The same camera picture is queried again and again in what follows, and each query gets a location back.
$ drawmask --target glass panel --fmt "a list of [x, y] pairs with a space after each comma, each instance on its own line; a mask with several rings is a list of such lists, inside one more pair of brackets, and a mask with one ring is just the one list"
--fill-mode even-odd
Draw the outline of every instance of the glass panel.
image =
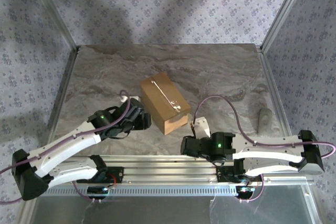
[[234, 197], [119, 197], [101, 204], [79, 196], [39, 197], [30, 224], [111, 222], [311, 223], [301, 186], [268, 186], [259, 200], [241, 204]]

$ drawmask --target wall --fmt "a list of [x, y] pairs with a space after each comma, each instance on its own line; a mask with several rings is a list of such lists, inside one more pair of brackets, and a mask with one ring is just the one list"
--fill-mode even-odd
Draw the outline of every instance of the wall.
[[[266, 55], [292, 133], [336, 144], [336, 0], [297, 0]], [[317, 187], [336, 223], [336, 155], [323, 163]]]
[[[35, 149], [47, 123], [70, 49], [39, 0], [0, 0], [0, 167], [12, 154]], [[15, 182], [0, 175], [0, 200], [19, 197]], [[0, 223], [13, 223], [19, 204], [0, 207]]]
[[53, 0], [77, 44], [255, 43], [283, 0]]

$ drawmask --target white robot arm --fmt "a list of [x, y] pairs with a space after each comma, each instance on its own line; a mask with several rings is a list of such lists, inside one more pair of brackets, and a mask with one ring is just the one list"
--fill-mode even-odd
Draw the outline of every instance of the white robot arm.
[[[205, 118], [198, 118], [192, 129], [194, 136], [183, 138], [181, 154], [205, 158], [217, 167], [222, 177], [237, 182], [240, 182], [238, 176], [246, 179], [283, 171], [310, 175], [324, 172], [318, 146], [298, 145], [298, 142], [316, 141], [310, 131], [300, 131], [299, 135], [290, 137], [251, 137], [249, 142], [233, 133], [211, 134]], [[233, 166], [223, 166], [226, 161], [234, 161]]]
[[99, 155], [78, 162], [62, 162], [107, 138], [117, 138], [119, 133], [129, 134], [131, 130], [149, 128], [151, 116], [144, 112], [143, 105], [131, 98], [127, 110], [127, 103], [95, 112], [78, 128], [46, 146], [30, 153], [23, 149], [15, 152], [12, 173], [23, 200], [34, 199], [62, 183], [104, 176], [107, 167]]

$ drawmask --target marble floor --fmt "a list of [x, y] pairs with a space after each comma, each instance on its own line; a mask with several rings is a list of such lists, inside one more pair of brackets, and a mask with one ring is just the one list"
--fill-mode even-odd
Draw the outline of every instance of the marble floor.
[[[140, 95], [140, 81], [166, 71], [189, 102], [192, 113], [210, 94], [227, 96], [236, 107], [242, 128], [256, 135], [258, 111], [272, 106], [266, 79], [253, 44], [82, 46], [61, 108], [56, 138], [72, 131], [97, 110], [120, 105], [119, 91]], [[212, 132], [238, 132], [232, 109], [224, 100], [210, 99], [200, 109]], [[178, 155], [185, 125], [164, 136], [153, 124], [122, 140], [107, 139], [82, 155]], [[272, 136], [279, 136], [273, 115]]]

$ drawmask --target packing tape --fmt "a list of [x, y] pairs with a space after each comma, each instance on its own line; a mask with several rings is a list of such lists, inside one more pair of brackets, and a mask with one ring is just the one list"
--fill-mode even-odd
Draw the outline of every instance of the packing tape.
[[181, 106], [177, 103], [176, 100], [170, 101], [168, 97], [163, 93], [162, 89], [160, 89], [159, 85], [154, 81], [154, 79], [151, 80], [151, 82], [159, 89], [159, 91], [162, 93], [162, 95], [166, 98], [167, 102], [172, 106], [172, 108], [177, 112], [180, 113]]

